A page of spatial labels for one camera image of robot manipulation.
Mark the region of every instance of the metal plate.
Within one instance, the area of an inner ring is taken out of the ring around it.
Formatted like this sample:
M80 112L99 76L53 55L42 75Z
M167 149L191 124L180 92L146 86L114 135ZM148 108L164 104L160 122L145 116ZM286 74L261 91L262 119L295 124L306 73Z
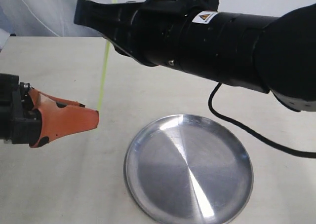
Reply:
M172 115L147 125L125 158L126 185L140 208L164 224L225 224L247 204L249 156L220 124Z

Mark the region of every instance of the yellow string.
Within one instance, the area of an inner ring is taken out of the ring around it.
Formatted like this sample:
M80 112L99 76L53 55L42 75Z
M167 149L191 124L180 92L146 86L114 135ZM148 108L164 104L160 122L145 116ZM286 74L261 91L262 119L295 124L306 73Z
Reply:
M97 110L99 112L100 112L100 109L101 109L101 106L102 106L102 101L103 101L105 74L106 74L107 66L108 66L110 46L111 46L111 43L107 40L106 41L106 45L105 45L104 57L103 57L103 67L102 67L102 73L101 73L100 93L99 93L99 100L98 100L98 106L97 106Z

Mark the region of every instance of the white table surface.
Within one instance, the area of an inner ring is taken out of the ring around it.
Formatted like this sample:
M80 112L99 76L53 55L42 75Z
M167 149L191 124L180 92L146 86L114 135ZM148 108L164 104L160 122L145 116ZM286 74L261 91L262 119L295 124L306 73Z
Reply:
M96 108L105 41L101 38L11 37L0 72L46 93ZM123 181L126 149L147 123L190 113L229 128L254 170L250 201L233 224L314 224L316 161L274 150L207 108L216 83L163 67L147 68L111 49L97 130L39 149L0 143L1 224L150 224ZM316 113L294 113L273 95L223 86L215 108L267 137L316 150Z

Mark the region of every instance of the white backdrop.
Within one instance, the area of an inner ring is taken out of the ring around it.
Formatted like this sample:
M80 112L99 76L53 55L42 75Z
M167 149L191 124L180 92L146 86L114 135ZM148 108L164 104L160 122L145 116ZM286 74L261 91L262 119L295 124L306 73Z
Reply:
M95 36L93 30L73 24L76 1L0 0L0 4L18 36ZM281 16L292 9L314 2L316 0L221 0L220 10Z

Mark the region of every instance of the warning label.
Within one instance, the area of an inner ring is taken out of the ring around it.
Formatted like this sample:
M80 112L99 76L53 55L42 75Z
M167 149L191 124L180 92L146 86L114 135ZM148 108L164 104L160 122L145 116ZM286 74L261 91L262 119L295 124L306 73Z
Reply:
M218 14L218 12L213 11L202 11L199 13L193 20L193 23L202 23L202 24L208 24L212 18L215 17L215 15Z

